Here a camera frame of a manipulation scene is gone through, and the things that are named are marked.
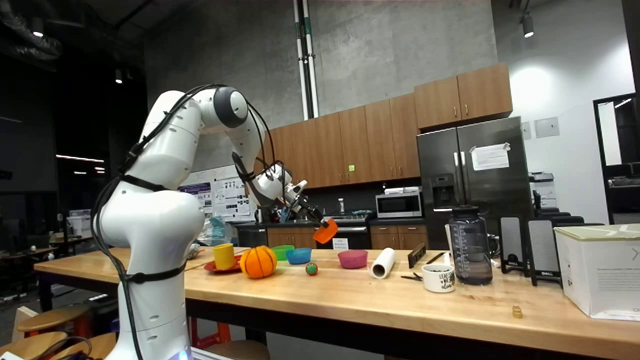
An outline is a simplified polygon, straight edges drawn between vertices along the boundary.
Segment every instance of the yellow cup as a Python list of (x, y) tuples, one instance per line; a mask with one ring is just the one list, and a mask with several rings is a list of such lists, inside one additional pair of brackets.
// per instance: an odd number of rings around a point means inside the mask
[(213, 247), (213, 260), (216, 261), (216, 269), (225, 270), (236, 265), (234, 257), (234, 244), (220, 244)]

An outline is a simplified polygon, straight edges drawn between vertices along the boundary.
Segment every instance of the microwave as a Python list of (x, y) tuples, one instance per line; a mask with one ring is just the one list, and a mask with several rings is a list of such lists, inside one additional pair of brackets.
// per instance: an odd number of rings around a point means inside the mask
[(376, 195), (378, 218), (409, 218), (422, 216), (422, 192)]

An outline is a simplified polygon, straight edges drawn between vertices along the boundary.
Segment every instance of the scissors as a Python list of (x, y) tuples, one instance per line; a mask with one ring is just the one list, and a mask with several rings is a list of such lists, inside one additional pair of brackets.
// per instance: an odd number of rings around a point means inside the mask
[(415, 272), (413, 273), (413, 276), (400, 276), (400, 277), (402, 277), (403, 279), (422, 281), (422, 276), (416, 274)]

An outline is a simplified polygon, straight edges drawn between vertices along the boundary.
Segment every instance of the black lid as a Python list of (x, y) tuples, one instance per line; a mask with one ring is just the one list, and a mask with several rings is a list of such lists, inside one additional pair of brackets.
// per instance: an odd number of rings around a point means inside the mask
[(453, 208), (453, 217), (456, 218), (477, 218), (479, 214), (480, 209), (477, 206), (462, 205), (458, 208)]

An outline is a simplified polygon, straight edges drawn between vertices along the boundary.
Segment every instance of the red plate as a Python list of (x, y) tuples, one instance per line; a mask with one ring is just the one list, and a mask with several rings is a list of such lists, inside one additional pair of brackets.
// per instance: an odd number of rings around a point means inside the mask
[(236, 265), (232, 268), (228, 268), (228, 269), (224, 269), (224, 270), (218, 270), (216, 269), (216, 262), (215, 261), (211, 261), (210, 263), (206, 264), (204, 266), (204, 270), (208, 270), (212, 273), (215, 274), (227, 274), (230, 272), (238, 272), (238, 271), (242, 271), (242, 269), (240, 269), (240, 258), (242, 257), (242, 255), (236, 255), (234, 256), (234, 258), (236, 258)]

